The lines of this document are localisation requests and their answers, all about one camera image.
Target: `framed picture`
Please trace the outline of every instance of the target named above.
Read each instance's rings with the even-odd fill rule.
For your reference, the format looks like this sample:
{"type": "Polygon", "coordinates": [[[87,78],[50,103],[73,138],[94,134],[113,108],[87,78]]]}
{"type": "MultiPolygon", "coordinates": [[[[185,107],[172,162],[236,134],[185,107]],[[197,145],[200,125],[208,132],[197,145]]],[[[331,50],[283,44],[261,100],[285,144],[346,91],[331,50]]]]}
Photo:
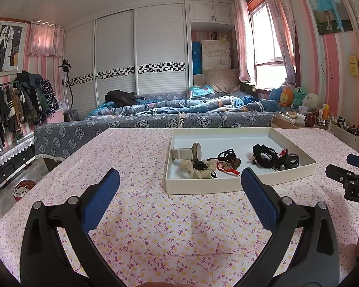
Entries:
{"type": "Polygon", "coordinates": [[[0,76],[21,72],[26,36],[26,24],[0,22],[0,76]]]}
{"type": "Polygon", "coordinates": [[[342,0],[308,0],[320,35],[352,31],[352,24],[342,0]]]}

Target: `white watch strap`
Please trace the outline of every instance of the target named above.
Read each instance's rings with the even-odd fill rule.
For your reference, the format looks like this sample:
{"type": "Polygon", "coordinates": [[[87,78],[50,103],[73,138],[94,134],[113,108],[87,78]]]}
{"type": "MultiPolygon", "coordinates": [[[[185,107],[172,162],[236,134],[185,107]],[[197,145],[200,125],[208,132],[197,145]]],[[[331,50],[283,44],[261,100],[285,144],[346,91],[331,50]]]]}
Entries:
{"type": "Polygon", "coordinates": [[[192,148],[181,148],[171,149],[171,157],[175,160],[192,160],[193,149],[192,148]]]}

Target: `pink floral tablecloth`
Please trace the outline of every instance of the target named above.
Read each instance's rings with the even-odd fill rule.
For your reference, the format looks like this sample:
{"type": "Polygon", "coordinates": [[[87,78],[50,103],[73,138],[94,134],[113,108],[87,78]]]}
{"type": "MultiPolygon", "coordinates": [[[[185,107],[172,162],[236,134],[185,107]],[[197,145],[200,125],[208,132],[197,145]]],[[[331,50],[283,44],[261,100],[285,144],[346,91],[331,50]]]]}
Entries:
{"type": "MultiPolygon", "coordinates": [[[[346,201],[344,190],[326,178],[332,163],[359,173],[346,163],[356,152],[320,129],[280,129],[313,157],[314,175],[275,186],[281,196],[302,205],[324,201],[330,210],[340,248],[341,278],[355,264],[359,204],[346,201]]],[[[120,172],[119,191],[90,237],[115,273],[128,286],[148,281],[233,286],[265,246],[264,230],[244,192],[167,195],[161,183],[171,140],[170,129],[107,129],[43,178],[0,220],[0,258],[19,279],[22,235],[32,204],[62,204],[98,183],[106,172],[120,172]]],[[[280,264],[286,270],[295,251],[297,230],[280,264]]],[[[65,250],[82,271],[64,232],[65,250]]]]}

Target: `wardrobe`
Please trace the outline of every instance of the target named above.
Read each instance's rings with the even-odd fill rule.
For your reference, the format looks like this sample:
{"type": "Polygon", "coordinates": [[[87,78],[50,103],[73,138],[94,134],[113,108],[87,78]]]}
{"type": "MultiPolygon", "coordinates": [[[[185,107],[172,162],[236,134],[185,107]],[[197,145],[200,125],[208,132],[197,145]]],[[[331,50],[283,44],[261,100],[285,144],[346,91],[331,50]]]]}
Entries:
{"type": "Polygon", "coordinates": [[[72,66],[73,109],[82,120],[114,89],[183,92],[189,82],[187,53],[180,2],[137,7],[68,30],[64,58],[72,66]]]}

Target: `white plush toy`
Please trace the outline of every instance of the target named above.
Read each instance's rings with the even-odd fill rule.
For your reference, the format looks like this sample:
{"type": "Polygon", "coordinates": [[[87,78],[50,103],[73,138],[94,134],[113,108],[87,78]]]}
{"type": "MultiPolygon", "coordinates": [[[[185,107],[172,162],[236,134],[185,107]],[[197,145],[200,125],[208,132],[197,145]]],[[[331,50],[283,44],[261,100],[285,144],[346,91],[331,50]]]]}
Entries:
{"type": "Polygon", "coordinates": [[[307,107],[309,111],[314,111],[318,106],[319,97],[317,94],[309,93],[302,100],[302,106],[307,107]]]}

